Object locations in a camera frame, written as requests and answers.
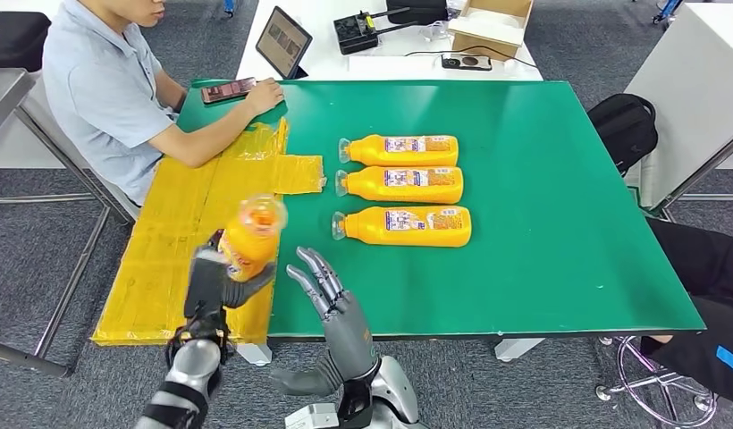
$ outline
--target robotic finger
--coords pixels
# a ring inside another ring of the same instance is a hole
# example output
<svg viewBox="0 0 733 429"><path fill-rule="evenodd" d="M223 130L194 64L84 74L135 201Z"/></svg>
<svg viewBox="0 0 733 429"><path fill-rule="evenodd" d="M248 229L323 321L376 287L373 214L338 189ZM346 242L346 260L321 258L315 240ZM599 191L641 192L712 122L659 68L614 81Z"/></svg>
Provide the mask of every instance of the robotic finger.
<svg viewBox="0 0 733 429"><path fill-rule="evenodd" d="M317 258L318 254L311 249L297 248L296 255L308 265L311 273L316 278L316 282L319 284L319 289L322 290L324 297L327 298L330 303L335 304L338 299L338 291L335 286L328 281L324 267L319 262L321 257Z"/></svg>

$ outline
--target bottle label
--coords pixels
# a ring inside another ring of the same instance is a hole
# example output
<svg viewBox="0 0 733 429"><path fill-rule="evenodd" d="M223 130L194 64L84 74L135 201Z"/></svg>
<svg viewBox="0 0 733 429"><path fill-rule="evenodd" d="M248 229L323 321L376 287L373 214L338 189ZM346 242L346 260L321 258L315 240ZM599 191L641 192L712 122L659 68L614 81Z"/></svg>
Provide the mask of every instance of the bottle label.
<svg viewBox="0 0 733 429"><path fill-rule="evenodd" d="M449 138L433 137L386 137L386 152L436 152L451 150Z"/></svg>
<svg viewBox="0 0 733 429"><path fill-rule="evenodd" d="M450 168L385 170L385 186L438 186L454 182Z"/></svg>
<svg viewBox="0 0 733 429"><path fill-rule="evenodd" d="M407 210L388 210L385 212L385 229L388 231L410 230L458 230L464 221L455 208L430 212L426 219Z"/></svg>
<svg viewBox="0 0 733 429"><path fill-rule="evenodd" d="M222 238L219 239L217 247L219 248L219 251L221 251L227 259L230 260L230 266L227 267L227 275L236 282L242 281L243 273L248 270L251 265L250 261L244 259L239 253L232 250L230 242L224 234L222 234Z"/></svg>

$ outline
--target plastic container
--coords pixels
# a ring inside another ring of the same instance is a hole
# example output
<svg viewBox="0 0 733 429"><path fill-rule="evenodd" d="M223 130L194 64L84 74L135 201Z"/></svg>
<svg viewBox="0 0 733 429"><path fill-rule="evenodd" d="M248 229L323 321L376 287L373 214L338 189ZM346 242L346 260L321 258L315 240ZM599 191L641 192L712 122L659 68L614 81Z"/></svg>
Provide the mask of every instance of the plastic container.
<svg viewBox="0 0 733 429"><path fill-rule="evenodd" d="M372 201L454 204L464 192L464 176L458 167L367 167L351 174L340 170L335 192Z"/></svg>
<svg viewBox="0 0 733 429"><path fill-rule="evenodd" d="M258 195L240 203L219 239L219 249L230 260L228 274L244 282L264 269L277 256L280 230L288 222L288 211L272 195Z"/></svg>
<svg viewBox="0 0 733 429"><path fill-rule="evenodd" d="M469 211L459 206L369 207L333 215L333 238L368 244L460 248L472 236Z"/></svg>
<svg viewBox="0 0 733 429"><path fill-rule="evenodd" d="M361 140L341 139L338 152L341 163L453 167L459 160L459 142L453 136L383 137L373 134Z"/></svg>

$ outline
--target green table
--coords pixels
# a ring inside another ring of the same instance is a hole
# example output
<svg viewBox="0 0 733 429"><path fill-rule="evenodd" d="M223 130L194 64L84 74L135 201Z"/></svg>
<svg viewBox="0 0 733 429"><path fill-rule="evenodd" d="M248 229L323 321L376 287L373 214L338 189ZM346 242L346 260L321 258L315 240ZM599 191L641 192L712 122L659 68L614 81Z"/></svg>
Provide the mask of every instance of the green table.
<svg viewBox="0 0 733 429"><path fill-rule="evenodd" d="M289 154L324 156L321 194L286 197L280 267L316 248L360 299L374 335L545 337L704 328L565 82L284 82L286 103L261 117L290 122ZM228 105L191 90L178 124L194 130ZM394 203L338 198L340 138L451 134L459 139L472 214L464 248L335 241L334 211ZM270 336L322 335L299 285L281 270Z"/></svg>

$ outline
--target man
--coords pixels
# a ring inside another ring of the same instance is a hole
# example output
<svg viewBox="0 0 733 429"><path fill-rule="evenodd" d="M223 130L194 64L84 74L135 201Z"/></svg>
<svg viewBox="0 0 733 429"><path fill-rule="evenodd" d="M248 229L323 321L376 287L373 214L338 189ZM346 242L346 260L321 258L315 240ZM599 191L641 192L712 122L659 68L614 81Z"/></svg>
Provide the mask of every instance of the man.
<svg viewBox="0 0 733 429"><path fill-rule="evenodd" d="M733 401L733 238L649 219L708 328L644 337L641 352Z"/></svg>
<svg viewBox="0 0 733 429"><path fill-rule="evenodd" d="M139 30L163 16L164 0L64 0L43 54L55 119L93 169L139 206L163 154L199 167L284 98L277 83L264 80L219 121L193 132L177 128L185 88Z"/></svg>

